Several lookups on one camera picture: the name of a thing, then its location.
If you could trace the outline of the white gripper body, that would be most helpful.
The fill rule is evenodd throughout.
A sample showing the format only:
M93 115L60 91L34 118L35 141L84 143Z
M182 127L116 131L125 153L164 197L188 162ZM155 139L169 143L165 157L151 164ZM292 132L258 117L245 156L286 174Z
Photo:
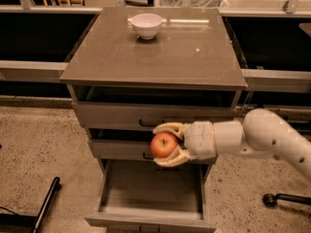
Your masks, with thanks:
M190 160L205 160L217 155L214 125L210 121L196 121L184 127L184 152Z

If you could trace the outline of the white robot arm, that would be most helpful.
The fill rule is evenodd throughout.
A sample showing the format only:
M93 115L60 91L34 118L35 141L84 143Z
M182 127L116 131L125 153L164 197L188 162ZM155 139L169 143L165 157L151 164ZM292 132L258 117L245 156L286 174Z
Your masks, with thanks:
M163 132L174 135L182 143L168 156L155 159L162 167L212 159L220 154L277 156L311 181L311 142L266 109L253 109L241 120L167 122L154 129L156 135Z

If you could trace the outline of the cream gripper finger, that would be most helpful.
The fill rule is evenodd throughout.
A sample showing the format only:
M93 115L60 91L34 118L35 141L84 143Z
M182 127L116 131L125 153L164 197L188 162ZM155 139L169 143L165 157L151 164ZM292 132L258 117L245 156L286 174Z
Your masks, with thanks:
M190 154L181 147L176 147L167 157L156 157L154 162L161 167L171 168L182 165L190 160Z
M153 130L154 134L162 132L170 133L178 139L182 140L184 137L184 124L181 122L166 122L156 126Z

